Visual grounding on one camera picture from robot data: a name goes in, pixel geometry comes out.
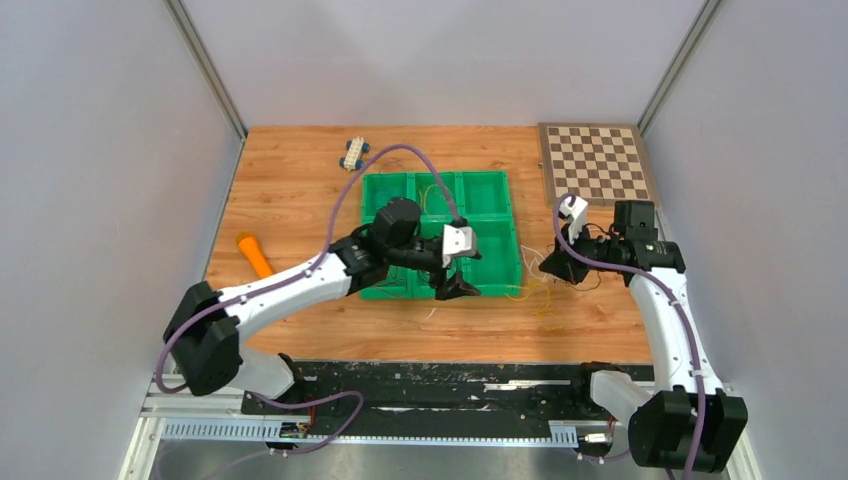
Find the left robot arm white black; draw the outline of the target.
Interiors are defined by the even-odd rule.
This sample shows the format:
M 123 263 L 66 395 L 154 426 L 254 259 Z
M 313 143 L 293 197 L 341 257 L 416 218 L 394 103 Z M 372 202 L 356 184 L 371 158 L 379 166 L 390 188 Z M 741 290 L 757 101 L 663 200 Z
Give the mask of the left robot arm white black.
M 277 320 L 319 303 L 351 296 L 387 278 L 391 268 L 423 272 L 439 301 L 477 296 L 456 260 L 481 259 L 476 232 L 459 216 L 440 234 L 421 234 L 422 210 L 395 197 L 371 222 L 328 244 L 284 272 L 235 287 L 201 281 L 183 294 L 163 333 L 164 353 L 184 389 L 206 396 L 224 387 L 259 394 L 282 414 L 300 410 L 305 386 L 284 355 L 246 347 L 247 339 Z

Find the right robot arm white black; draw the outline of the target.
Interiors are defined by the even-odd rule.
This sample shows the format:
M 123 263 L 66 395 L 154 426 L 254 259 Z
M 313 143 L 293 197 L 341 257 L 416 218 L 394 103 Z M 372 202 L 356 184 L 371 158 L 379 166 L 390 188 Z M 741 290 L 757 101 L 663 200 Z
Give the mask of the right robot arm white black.
M 659 237 L 649 200 L 614 204 L 605 236 L 587 225 L 588 203 L 566 193 L 553 208 L 555 243 L 540 269 L 573 285 L 589 272 L 621 275 L 639 309 L 653 360 L 654 387 L 646 390 L 613 366 L 596 364 L 571 390 L 584 417 L 606 410 L 627 430 L 629 452 L 641 467 L 723 471 L 747 425 L 743 398 L 730 395 L 703 348 L 688 299 L 679 246 Z

